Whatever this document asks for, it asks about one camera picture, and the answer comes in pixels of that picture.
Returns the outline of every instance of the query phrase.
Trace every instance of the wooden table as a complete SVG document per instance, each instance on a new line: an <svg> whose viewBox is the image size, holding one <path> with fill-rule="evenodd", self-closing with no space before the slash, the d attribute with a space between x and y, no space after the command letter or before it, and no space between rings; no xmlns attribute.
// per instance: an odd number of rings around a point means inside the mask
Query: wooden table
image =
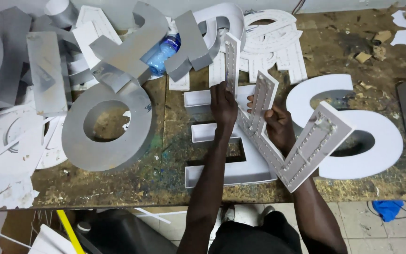
<svg viewBox="0 0 406 254"><path fill-rule="evenodd" d="M358 52L371 52L375 32L399 28L392 22L393 10L362 10L317 14L298 14L297 28L308 77L346 73L372 88L354 86L345 100L330 100L336 108L375 111L389 118L400 130L404 149L390 169L356 180L316 178L319 192L327 202L406 199L406 136L396 84L406 80L406 45L383 46L386 60L364 64L352 59ZM269 74L281 84L276 101L284 102L293 86L287 72L274 68ZM138 163L116 172L88 172L66 161L61 165L37 170L32 176L39 196L33 208L88 208L187 205L191 191L184 187L184 167L201 163L204 148L191 145L192 124L212 121L210 114L189 115L184 110L183 92L169 91L166 77L146 82L143 87L153 101L156 133L147 153ZM190 72L190 90L208 89L208 68ZM240 85L248 84L241 72ZM108 120L107 133L121 131L119 117ZM229 156L242 156L239 145L230 145ZM235 203L291 202L281 182L225 187L223 201Z"/></svg>

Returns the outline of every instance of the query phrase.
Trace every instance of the black trousers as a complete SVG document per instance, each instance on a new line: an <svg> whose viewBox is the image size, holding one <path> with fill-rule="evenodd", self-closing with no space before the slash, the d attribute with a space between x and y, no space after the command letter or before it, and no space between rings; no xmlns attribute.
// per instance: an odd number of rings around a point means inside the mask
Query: black trousers
<svg viewBox="0 0 406 254"><path fill-rule="evenodd" d="M272 211L264 217L262 226L250 226L239 222L224 222L216 232L217 238L224 238L233 232L241 230L262 230L280 238L296 253L302 253L300 238L297 231L287 222L286 217L279 211Z"/></svg>

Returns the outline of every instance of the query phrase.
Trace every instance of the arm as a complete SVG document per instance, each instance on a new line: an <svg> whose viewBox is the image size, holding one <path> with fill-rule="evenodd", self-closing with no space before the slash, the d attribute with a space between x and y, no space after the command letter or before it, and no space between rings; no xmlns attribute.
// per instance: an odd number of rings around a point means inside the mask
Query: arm
<svg viewBox="0 0 406 254"><path fill-rule="evenodd" d="M211 111L217 123L207 162L190 197L186 229L177 253L206 254L222 202L228 141L237 118L237 103L226 82L211 87Z"/></svg>
<svg viewBox="0 0 406 254"><path fill-rule="evenodd" d="M273 105L264 114L264 119L267 122L269 139L286 157L296 142L290 113ZM297 225L308 252L347 253L336 218L317 190L312 177L305 180L292 193L292 197Z"/></svg>

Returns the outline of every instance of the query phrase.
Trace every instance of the tiled floor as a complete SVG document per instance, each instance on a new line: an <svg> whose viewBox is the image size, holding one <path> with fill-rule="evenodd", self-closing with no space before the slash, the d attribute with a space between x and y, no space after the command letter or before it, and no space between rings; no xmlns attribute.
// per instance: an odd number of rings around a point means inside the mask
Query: tiled floor
<svg viewBox="0 0 406 254"><path fill-rule="evenodd" d="M288 222L298 230L294 205L291 203L236 205L234 220L257 226L258 214L268 205L272 205L277 211L281 211L286 216ZM341 234L346 242L349 253L406 254L406 218L392 222L382 222L380 217L369 211L366 202L328 203L328 206L341 228ZM404 216L406 216L406 211L401 210L397 217ZM175 245L179 245L186 226L186 214L165 215L162 217L171 221L171 223L167 224L152 217L142 217L141 219ZM220 214L211 233L209 245L214 240L219 226ZM302 240L301 244L303 253L308 253Z"/></svg>

